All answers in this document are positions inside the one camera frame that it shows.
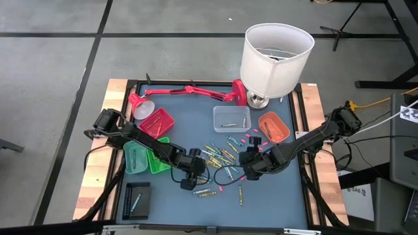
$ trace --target yellow cable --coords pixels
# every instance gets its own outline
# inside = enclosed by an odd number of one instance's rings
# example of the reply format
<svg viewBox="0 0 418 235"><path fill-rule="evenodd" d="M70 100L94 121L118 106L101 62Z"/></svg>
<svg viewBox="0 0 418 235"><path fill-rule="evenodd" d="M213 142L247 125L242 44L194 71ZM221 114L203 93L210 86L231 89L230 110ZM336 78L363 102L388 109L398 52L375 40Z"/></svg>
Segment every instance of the yellow cable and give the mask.
<svg viewBox="0 0 418 235"><path fill-rule="evenodd" d="M416 90L418 90L418 87L415 87L415 88L413 88L413 89L411 89L411 90L409 90L409 91L407 91L407 92L403 92L403 93L402 93L402 95L409 94L409 93L411 93L412 91L416 91ZM391 99L391 98L390 98L390 97L388 97L388 98L383 99L383 100L381 100L381 101L376 101L376 102L373 102L373 103L371 103L371 104L367 104L367 105L364 105L364 106L359 106L359 105L354 104L354 103L353 103L353 101L349 101L349 105L350 105L350 109L351 109L352 111L354 111L356 108L368 108L368 107L371 107L371 106L373 106L373 105L377 105L377 104L380 104L380 103L383 103L383 102L389 101L390 99Z"/></svg>
<svg viewBox="0 0 418 235"><path fill-rule="evenodd" d="M313 1L316 2L316 3L319 3L319 4L327 4L327 3L332 2L333 0L328 0L328 1L325 1L325 2L321 2L321 1L318 1L318 0L313 0Z"/></svg>

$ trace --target orange tray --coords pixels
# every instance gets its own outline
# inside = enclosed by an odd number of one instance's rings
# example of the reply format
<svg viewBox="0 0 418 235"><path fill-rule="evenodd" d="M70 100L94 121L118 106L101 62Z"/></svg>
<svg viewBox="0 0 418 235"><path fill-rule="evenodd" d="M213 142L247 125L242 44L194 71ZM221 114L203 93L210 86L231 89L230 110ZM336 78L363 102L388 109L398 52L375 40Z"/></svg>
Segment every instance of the orange tray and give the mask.
<svg viewBox="0 0 418 235"><path fill-rule="evenodd" d="M268 112L259 118L259 128L268 140L275 144L282 142L290 135L289 128L274 112Z"/></svg>

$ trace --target green tray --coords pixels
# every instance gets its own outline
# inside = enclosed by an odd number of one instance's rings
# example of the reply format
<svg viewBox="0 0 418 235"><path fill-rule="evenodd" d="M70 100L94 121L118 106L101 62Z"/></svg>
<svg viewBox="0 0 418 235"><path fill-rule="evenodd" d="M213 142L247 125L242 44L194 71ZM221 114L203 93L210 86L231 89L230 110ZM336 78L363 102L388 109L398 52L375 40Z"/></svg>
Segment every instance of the green tray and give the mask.
<svg viewBox="0 0 418 235"><path fill-rule="evenodd" d="M123 145L123 150L125 150L126 173L136 174L146 171L148 161L146 160L147 149L144 146L135 141L129 141Z"/></svg>
<svg viewBox="0 0 418 235"><path fill-rule="evenodd" d="M160 139L158 139L158 141L163 142L163 143L169 143L170 139L168 137L162 137ZM151 173L152 174L156 174L156 173L160 173L164 170L168 170L170 169L170 166L162 163L161 161L159 161L155 155L154 152L151 150L146 150L146 156L148 157L148 162L150 163L150 168L151 168Z"/></svg>

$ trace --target clear plastic container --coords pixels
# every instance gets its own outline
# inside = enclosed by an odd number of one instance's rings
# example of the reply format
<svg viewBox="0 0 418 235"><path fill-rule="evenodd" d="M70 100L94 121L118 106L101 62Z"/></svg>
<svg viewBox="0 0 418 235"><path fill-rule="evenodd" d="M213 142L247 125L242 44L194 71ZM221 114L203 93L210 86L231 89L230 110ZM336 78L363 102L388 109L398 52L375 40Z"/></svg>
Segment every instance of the clear plastic container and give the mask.
<svg viewBox="0 0 418 235"><path fill-rule="evenodd" d="M243 133L250 128L251 118L247 106L214 107L214 129L217 133Z"/></svg>

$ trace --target concrete floor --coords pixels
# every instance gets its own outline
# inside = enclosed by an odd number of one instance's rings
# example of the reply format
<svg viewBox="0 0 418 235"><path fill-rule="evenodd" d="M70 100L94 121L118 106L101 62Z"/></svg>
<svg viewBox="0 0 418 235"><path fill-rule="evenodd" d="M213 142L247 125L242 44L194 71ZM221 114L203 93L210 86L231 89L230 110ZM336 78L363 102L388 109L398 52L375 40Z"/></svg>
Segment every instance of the concrete floor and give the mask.
<svg viewBox="0 0 418 235"><path fill-rule="evenodd" d="M418 25L403 1L390 1L418 52ZM106 0L0 2L0 32L92 32ZM320 25L339 28L355 4L318 5L308 0L118 0L105 33L244 32L263 22L291 24L309 33ZM396 33L383 5L364 4L346 27L353 33ZM69 142L46 223L70 221L82 181L83 157L109 78L233 80L239 77L243 39L102 39ZM83 75L93 39L0 37L0 138L26 146L20 154L0 151L0 227L27 225ZM368 104L393 92L354 87L355 80L391 80L413 65L399 40L316 40L300 82L317 83L324 112L346 100ZM363 122L389 110L389 103L357 115ZM381 136L389 126L359 134ZM389 159L389 141L362 142L373 165ZM347 153L335 144L335 155ZM368 165L354 150L350 168Z"/></svg>

